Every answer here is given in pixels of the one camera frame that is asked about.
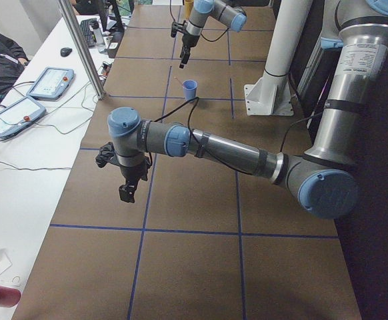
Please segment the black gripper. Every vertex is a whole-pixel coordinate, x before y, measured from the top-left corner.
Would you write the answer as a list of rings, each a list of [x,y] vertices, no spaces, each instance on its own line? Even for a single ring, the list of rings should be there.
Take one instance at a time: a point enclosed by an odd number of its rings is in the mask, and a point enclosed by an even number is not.
[[[188,63],[191,55],[191,48],[197,45],[198,40],[199,40],[198,35],[192,35],[188,32],[183,34],[183,37],[182,37],[183,46],[180,54],[181,61],[179,64],[180,69],[183,69]]]
[[[120,166],[125,183],[119,187],[120,200],[126,203],[135,202],[135,191],[140,180],[148,181],[149,158],[143,157],[143,160],[132,167]]]

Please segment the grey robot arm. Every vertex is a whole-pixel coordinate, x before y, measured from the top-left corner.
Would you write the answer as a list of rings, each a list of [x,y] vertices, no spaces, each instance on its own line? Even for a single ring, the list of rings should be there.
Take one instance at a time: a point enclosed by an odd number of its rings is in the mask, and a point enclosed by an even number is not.
[[[163,117],[144,119],[131,107],[119,107],[107,117],[111,138],[99,150],[96,164],[118,166],[124,178],[119,198],[133,203],[138,184],[148,178],[152,154],[188,154],[222,164],[238,173],[260,177],[286,189],[310,214],[342,217],[355,208],[359,188],[353,176],[352,143],[361,113],[388,52],[388,1],[326,1],[320,44],[336,49],[339,58],[317,135],[310,148],[288,155],[268,151],[260,134],[270,135],[271,121],[292,114],[287,74],[310,1],[284,1],[277,19],[262,76],[244,93],[246,114],[233,122],[232,138],[166,123]]]
[[[240,6],[230,4],[229,1],[194,1],[188,20],[182,23],[173,22],[171,27],[171,37],[176,37],[177,32],[183,35],[179,64],[181,69],[188,63],[191,49],[197,45],[209,17],[236,32],[242,30],[247,20],[245,11]]]

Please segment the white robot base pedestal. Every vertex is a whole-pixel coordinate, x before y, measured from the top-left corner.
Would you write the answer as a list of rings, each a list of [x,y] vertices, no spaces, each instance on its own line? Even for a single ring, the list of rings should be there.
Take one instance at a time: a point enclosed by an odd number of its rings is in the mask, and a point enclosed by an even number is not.
[[[244,86],[250,116],[292,116],[288,74],[312,0],[283,0],[263,72],[258,81]]]

